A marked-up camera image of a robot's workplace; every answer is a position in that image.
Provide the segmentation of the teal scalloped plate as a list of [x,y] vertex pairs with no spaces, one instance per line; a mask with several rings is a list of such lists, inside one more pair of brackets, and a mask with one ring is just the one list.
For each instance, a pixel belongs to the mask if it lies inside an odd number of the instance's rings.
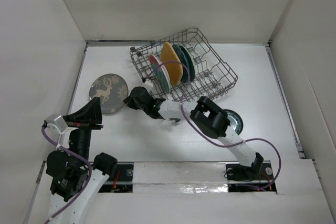
[[180,62],[188,68],[190,73],[190,81],[194,81],[195,69],[190,54],[182,45],[173,44],[172,47],[177,54]]

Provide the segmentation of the grey plate with deer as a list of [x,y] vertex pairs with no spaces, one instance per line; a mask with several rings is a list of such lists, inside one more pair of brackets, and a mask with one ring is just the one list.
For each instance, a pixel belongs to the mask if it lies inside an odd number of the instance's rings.
[[98,77],[90,87],[89,100],[100,98],[102,114],[111,115],[124,107],[128,97],[127,82],[118,74],[108,73]]

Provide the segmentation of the square woven bamboo plate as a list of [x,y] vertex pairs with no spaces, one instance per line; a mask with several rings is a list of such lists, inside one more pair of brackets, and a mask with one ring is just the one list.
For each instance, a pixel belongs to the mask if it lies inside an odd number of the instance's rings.
[[163,44],[160,59],[168,71],[172,86],[177,86],[183,76],[183,67],[180,64],[179,57],[169,42]]

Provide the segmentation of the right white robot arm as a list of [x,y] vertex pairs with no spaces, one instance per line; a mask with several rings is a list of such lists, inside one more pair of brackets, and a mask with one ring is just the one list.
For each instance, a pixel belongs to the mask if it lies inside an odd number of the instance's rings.
[[196,102],[177,102],[154,98],[145,87],[133,88],[123,100],[126,106],[142,110],[153,119],[179,121],[185,119],[201,136],[220,141],[237,158],[248,178],[261,173],[263,157],[236,133],[226,110],[211,99],[202,96]]

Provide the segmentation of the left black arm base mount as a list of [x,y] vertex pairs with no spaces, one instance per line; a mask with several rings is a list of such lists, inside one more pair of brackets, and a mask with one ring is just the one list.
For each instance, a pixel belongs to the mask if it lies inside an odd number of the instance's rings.
[[133,192],[134,163],[120,162],[116,174],[109,178],[99,189],[99,193]]

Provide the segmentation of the red plate with teal flower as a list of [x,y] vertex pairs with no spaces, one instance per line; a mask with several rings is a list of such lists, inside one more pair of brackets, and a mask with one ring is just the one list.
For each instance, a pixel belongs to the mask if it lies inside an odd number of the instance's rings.
[[150,64],[154,71],[155,78],[160,83],[161,88],[165,94],[169,94],[171,91],[171,83],[169,74],[162,64],[162,61],[155,55],[149,55]]

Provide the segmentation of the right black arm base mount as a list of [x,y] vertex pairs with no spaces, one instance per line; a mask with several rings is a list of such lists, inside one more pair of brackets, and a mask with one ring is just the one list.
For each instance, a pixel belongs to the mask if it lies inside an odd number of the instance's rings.
[[275,183],[260,190],[260,187],[268,185],[274,179],[271,162],[263,162],[259,172],[255,173],[250,167],[243,168],[239,163],[227,163],[224,177],[227,179],[229,193],[247,192],[277,192]]

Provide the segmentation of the small blue patterned plate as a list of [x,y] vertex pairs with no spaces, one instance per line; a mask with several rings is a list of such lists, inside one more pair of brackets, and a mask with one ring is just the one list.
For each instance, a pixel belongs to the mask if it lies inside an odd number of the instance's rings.
[[230,125],[233,127],[235,132],[239,135],[243,131],[243,128],[244,128],[243,119],[237,112],[233,110],[225,109],[225,112],[230,121]]

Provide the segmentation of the mint green floral plate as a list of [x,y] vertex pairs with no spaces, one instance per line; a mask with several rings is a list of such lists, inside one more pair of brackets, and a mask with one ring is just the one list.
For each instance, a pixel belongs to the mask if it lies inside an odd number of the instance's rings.
[[179,45],[179,48],[182,50],[185,58],[187,59],[187,63],[188,63],[188,69],[189,69],[189,73],[190,73],[190,82],[194,81],[195,79],[195,62],[194,59],[192,57],[192,55],[190,54],[190,52],[182,45]]

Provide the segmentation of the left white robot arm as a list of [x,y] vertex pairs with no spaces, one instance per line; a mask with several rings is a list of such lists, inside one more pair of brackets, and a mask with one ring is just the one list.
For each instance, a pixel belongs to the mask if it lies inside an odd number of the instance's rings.
[[56,148],[46,160],[46,174],[52,178],[46,223],[83,223],[102,185],[117,177],[115,157],[102,152],[89,162],[91,133],[102,128],[100,98],[75,113],[44,120],[41,133]]

